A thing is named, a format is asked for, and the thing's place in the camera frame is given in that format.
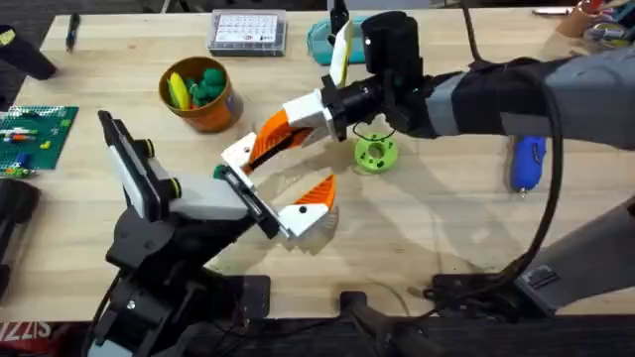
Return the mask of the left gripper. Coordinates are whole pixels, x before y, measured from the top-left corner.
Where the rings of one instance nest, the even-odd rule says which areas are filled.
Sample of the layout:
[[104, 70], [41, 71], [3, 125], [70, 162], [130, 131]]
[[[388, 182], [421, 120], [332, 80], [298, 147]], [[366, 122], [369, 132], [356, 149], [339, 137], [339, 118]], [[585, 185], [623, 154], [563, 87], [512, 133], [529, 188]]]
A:
[[[250, 173], [256, 139], [255, 133], [247, 134], [221, 158]], [[334, 175], [324, 178], [279, 211], [279, 225], [227, 167], [220, 178], [162, 179], [157, 174], [163, 168], [155, 160], [142, 171], [123, 162], [116, 167], [127, 207], [115, 224], [106, 261], [126, 275], [143, 278], [193, 275], [254, 226], [269, 239], [279, 228], [289, 239], [301, 238], [331, 212], [336, 192]]]

